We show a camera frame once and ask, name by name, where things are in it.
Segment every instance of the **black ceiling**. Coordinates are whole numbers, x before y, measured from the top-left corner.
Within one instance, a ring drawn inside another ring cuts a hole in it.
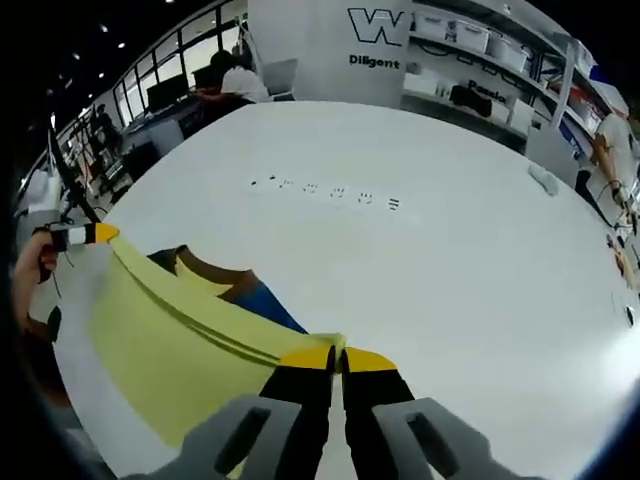
[[[10,67],[4,72],[5,97],[16,107],[16,126],[43,122],[51,109],[58,125],[67,124],[94,98],[111,88],[148,46],[178,22],[212,0],[61,0],[12,2]],[[583,2],[532,0],[592,51],[605,73],[628,96],[638,94],[640,57],[637,32],[625,2],[610,0],[606,9],[590,10]],[[101,25],[106,26],[105,33]],[[118,49],[124,42],[125,48]],[[53,94],[46,95],[47,89]],[[39,151],[42,135],[32,142]]]

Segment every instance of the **computer monitor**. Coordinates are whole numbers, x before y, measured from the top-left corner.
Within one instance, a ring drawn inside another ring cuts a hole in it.
[[[193,78],[196,81],[196,88],[209,88],[219,85],[221,80],[219,75],[211,65],[193,72]]]
[[[157,112],[189,93],[186,75],[176,75],[147,89],[149,111]]]

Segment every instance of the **blue fabric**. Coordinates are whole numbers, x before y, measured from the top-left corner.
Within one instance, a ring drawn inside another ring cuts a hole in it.
[[[296,322],[289,312],[282,306],[271,290],[262,282],[250,292],[239,295],[231,303],[249,310],[256,315],[267,318],[272,322],[290,328],[299,333],[308,333]]]

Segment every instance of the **white tabletop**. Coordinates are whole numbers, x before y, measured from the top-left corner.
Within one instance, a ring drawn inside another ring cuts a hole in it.
[[[623,308],[640,306],[590,207],[562,182],[548,196],[528,166],[406,112],[255,105],[169,153],[106,221],[145,254],[187,243],[210,263],[253,268],[307,330],[343,332],[391,359],[417,398],[483,432],[497,461],[568,479],[628,406],[640,339]],[[294,186],[263,187],[270,175]],[[329,200],[339,187],[345,204]],[[374,204],[358,207],[361,192]],[[378,203],[390,197],[395,212]],[[86,336],[108,247],[84,256],[63,298],[62,376],[114,472],[150,471],[176,452],[131,409]],[[331,464],[335,448],[325,447],[318,478],[349,478],[348,451]]]

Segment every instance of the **letter w logo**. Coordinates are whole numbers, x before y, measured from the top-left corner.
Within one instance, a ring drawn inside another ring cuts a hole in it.
[[[401,30],[398,28],[404,12],[393,17],[391,10],[376,8],[371,15],[365,8],[348,8],[349,18],[361,43],[378,43],[382,37],[387,45],[402,46]]]

